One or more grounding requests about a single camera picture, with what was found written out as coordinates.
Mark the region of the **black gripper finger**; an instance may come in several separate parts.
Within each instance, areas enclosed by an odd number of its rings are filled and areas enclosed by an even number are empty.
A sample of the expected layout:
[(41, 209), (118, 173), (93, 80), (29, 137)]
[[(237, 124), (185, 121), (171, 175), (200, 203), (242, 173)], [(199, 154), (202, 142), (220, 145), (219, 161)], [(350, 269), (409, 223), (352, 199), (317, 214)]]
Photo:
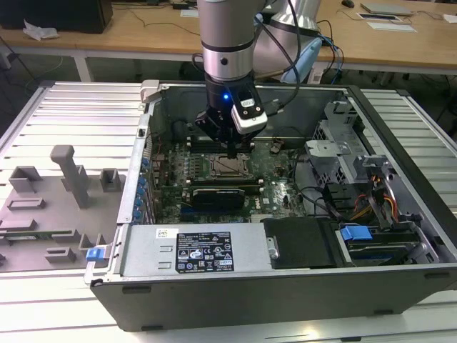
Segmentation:
[(224, 114), (216, 110), (202, 111), (197, 115), (195, 125), (233, 158), (233, 127)]
[(255, 137), (255, 131), (247, 134), (240, 134), (235, 129), (233, 129), (231, 154), (233, 156), (236, 156), (238, 153), (250, 153), (253, 150), (253, 148), (251, 147), (251, 143)]

